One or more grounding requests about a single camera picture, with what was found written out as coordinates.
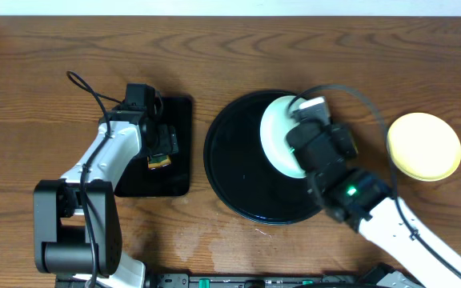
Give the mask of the yellow green scrub sponge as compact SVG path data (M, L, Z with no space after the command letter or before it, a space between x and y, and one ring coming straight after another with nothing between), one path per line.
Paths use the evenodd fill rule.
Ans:
M169 155L150 156L147 159L147 168L149 170L160 169L165 166L169 166L170 164L171 160Z

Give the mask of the mint plate front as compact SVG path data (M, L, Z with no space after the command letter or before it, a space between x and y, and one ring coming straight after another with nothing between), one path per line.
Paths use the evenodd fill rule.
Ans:
M287 133L298 125L289 113L305 102L299 98L289 106L294 98L294 95L282 96L267 106L260 122L260 141L267 160L278 172L289 178L305 178L306 173L286 140Z

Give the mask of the yellow plate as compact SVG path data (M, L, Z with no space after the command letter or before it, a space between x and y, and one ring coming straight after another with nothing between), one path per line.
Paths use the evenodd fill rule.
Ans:
M461 142L452 127L428 113L397 118L387 131L392 162L405 175L435 182L452 175L461 162Z

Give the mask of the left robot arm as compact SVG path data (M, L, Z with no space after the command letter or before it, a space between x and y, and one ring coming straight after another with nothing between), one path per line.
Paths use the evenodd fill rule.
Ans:
M134 160L178 152L176 130L145 110L104 113L98 134L61 178L33 192L34 262L39 272L67 274L85 287L143 287L146 266L122 248L114 190Z

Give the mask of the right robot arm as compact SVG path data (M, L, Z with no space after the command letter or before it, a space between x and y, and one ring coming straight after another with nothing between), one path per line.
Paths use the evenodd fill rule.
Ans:
M387 252L425 287L461 287L461 256L428 229L394 186L349 167L357 149L347 126L297 124L286 141L306 173L308 194L336 222Z

